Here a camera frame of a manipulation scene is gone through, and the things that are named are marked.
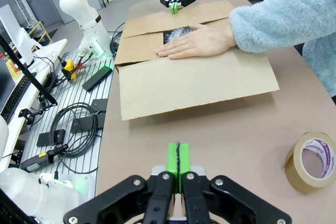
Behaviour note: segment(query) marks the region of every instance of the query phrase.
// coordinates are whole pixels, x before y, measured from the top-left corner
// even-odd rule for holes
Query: black pole
[[[21,61],[16,57],[13,50],[7,44],[5,39],[0,35],[0,45],[6,51],[10,59],[17,64],[19,69],[22,70],[22,73],[28,78],[29,81],[41,92],[41,94],[51,103],[57,105],[55,98],[39,83],[36,78],[29,72],[29,70],[21,63]]]

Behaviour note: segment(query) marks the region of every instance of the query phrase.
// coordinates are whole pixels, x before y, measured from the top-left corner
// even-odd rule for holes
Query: cardboard box
[[[115,65],[120,75],[122,120],[256,95],[279,89],[265,54],[233,48],[218,56],[160,58],[163,32],[202,23],[225,26],[230,2],[211,2],[127,21]]]

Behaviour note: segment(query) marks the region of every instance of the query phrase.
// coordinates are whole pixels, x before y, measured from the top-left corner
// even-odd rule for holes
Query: keyboard
[[[10,97],[8,98],[8,101],[6,102],[1,112],[1,116],[5,119],[7,124],[11,121],[13,114],[17,106],[19,105],[23,95],[28,89],[30,83],[31,82],[28,80],[28,78],[26,76],[23,76],[20,82],[16,85],[15,89],[12,91]]]

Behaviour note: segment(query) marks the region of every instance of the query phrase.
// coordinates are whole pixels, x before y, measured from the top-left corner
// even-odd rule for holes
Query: black handheld tool
[[[31,157],[20,164],[20,169],[25,170],[26,172],[32,172],[43,165],[53,164],[54,157],[62,152],[64,152],[69,146],[64,144],[58,148],[49,150],[47,152],[41,153],[34,157]]]

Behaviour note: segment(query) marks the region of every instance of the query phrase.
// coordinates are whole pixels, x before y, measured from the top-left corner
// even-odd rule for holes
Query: blue fuzzy sleeve
[[[238,47],[263,52],[336,32],[336,0],[264,0],[230,14]]]

